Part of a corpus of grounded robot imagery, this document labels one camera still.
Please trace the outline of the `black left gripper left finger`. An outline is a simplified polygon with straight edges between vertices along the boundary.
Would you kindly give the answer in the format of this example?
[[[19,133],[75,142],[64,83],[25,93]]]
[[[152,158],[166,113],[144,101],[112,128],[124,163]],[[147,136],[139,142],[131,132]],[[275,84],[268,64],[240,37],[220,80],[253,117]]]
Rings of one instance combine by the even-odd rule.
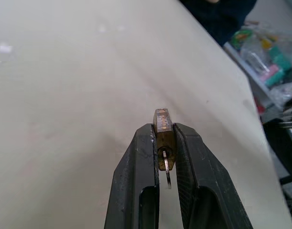
[[[104,229],[158,229],[160,182],[151,124],[137,129],[112,179]]]

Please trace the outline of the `silver key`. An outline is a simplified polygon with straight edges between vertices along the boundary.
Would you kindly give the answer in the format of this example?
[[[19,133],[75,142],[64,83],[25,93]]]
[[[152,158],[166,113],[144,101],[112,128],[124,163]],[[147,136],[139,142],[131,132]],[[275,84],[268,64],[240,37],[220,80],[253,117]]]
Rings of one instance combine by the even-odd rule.
[[[171,189],[172,186],[171,186],[169,163],[168,163],[167,151],[165,149],[163,150],[163,160],[164,160],[164,164],[165,164],[165,172],[166,172],[168,189]]]

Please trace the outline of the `person in dark clothing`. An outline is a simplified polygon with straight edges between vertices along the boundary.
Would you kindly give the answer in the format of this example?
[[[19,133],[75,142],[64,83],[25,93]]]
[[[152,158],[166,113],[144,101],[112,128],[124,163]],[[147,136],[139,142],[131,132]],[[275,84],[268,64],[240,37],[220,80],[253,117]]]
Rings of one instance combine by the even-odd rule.
[[[222,47],[241,28],[257,0],[180,0]]]

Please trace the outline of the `brass padlock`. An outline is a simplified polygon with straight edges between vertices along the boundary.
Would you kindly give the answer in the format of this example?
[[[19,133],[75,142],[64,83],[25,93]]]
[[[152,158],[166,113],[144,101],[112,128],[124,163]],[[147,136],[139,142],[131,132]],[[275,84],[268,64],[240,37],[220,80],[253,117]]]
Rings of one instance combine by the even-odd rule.
[[[169,170],[172,170],[177,151],[173,124],[167,108],[155,110],[152,126],[156,137],[159,170],[166,170],[163,152],[166,154]]]

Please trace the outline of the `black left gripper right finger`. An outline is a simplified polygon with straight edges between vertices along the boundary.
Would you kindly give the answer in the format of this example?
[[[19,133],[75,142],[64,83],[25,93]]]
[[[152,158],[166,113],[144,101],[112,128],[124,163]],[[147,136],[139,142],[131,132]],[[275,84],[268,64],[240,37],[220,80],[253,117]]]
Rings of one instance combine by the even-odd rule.
[[[184,229],[253,229],[232,179],[191,127],[173,125]]]

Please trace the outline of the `clear bin of colourful items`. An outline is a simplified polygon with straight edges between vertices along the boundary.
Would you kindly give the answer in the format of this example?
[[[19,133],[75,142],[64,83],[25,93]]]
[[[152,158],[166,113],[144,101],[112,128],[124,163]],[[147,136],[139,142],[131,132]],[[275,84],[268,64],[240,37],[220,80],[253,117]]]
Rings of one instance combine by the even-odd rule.
[[[281,112],[292,99],[292,31],[249,21],[224,50],[248,77],[256,101]]]

